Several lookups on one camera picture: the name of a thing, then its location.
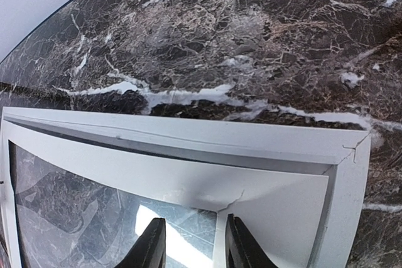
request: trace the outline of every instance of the white frame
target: white frame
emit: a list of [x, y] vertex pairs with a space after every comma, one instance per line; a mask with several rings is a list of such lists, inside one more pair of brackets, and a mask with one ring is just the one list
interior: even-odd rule
[[[236, 166], [243, 168], [267, 169], [261, 163], [270, 160], [270, 171], [328, 176], [329, 185], [308, 266], [321, 268], [346, 265], [366, 186], [370, 152], [370, 135], [366, 131], [5, 107], [1, 123], [3, 168], [0, 177], [4, 180], [1, 210], [13, 267], [20, 267], [21, 260], [14, 194], [8, 172], [8, 142], [12, 141], [46, 160], [46, 152], [41, 152], [43, 148], [40, 146], [51, 146], [57, 134], [67, 134], [84, 142], [97, 141], [109, 146], [151, 153], [158, 148], [164, 150], [167, 156], [181, 154], [196, 161], [205, 158], [207, 154], [213, 164], [236, 163]], [[61, 141], [69, 147], [72, 145], [68, 139]], [[88, 150], [97, 148], [86, 145]], [[302, 167], [299, 164], [295, 170], [283, 171], [279, 165], [272, 164], [275, 161], [307, 164]], [[90, 171], [85, 174], [73, 168], [67, 170], [108, 185], [106, 180], [95, 180]], [[211, 210], [226, 208], [233, 201], [229, 200], [223, 200], [221, 207]], [[175, 201], [173, 203], [185, 203], [185, 200]], [[217, 228], [224, 229], [224, 225], [218, 225]], [[220, 267], [222, 256], [217, 259], [214, 254], [214, 263], [215, 260], [217, 267]]]

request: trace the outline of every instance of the marble surface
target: marble surface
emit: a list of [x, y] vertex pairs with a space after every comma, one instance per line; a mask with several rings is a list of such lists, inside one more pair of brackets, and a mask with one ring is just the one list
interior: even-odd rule
[[212, 267], [216, 213], [103, 186], [13, 147], [24, 267], [113, 268], [154, 217], [166, 219], [166, 267]]
[[0, 105], [366, 129], [348, 267], [402, 266], [402, 0], [74, 0], [0, 64]]

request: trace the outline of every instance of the brown marble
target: brown marble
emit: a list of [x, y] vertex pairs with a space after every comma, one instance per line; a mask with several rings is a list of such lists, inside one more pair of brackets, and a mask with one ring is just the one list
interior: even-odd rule
[[368, 129], [348, 266], [402, 267], [401, 37], [402, 0], [73, 0], [0, 64], [0, 104]]

